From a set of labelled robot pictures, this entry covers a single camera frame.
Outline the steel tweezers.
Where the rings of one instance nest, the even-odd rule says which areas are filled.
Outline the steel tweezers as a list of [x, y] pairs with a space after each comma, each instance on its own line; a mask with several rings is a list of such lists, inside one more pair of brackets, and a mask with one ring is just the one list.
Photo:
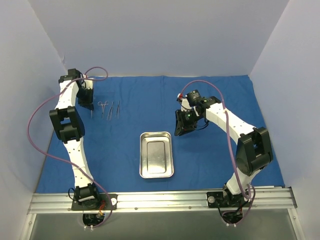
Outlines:
[[117, 103], [117, 108], [116, 108], [116, 118], [119, 119], [119, 114], [120, 114], [120, 101]]
[[111, 103], [110, 109], [107, 114], [107, 120], [110, 121], [112, 119], [112, 114], [113, 114], [113, 109], [114, 109], [114, 102]]

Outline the stainless steel instrument tray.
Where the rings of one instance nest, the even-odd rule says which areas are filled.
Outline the stainless steel instrument tray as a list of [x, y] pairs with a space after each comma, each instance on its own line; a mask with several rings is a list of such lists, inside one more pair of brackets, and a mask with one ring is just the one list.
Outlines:
[[144, 132], [140, 135], [139, 174], [144, 179], [173, 176], [172, 137], [169, 132]]

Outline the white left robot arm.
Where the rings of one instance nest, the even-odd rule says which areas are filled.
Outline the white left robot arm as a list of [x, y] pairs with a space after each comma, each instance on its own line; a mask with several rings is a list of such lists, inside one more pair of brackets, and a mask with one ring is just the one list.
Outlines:
[[[94, 110], [93, 79], [70, 69], [59, 80], [58, 103], [49, 112], [57, 138], [66, 148], [74, 174], [73, 202], [95, 210], [103, 201], [103, 195], [94, 183], [84, 150], [85, 126], [76, 109], [76, 104]], [[153, 132], [141, 141], [146, 149], [140, 151], [141, 176], [144, 178], [168, 178], [174, 173], [172, 139], [168, 132]]]

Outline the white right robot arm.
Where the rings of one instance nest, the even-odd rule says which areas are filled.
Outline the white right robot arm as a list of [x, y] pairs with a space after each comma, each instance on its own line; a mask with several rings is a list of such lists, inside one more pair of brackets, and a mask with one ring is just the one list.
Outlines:
[[177, 102], [180, 109], [175, 111], [175, 136], [195, 131], [198, 121], [203, 119], [226, 133], [229, 148], [231, 142], [236, 143], [236, 152], [229, 149], [234, 173], [222, 193], [223, 203], [234, 206], [240, 201], [240, 194], [251, 199], [253, 178], [274, 159], [268, 130], [246, 123], [213, 96], [192, 98], [179, 94]]

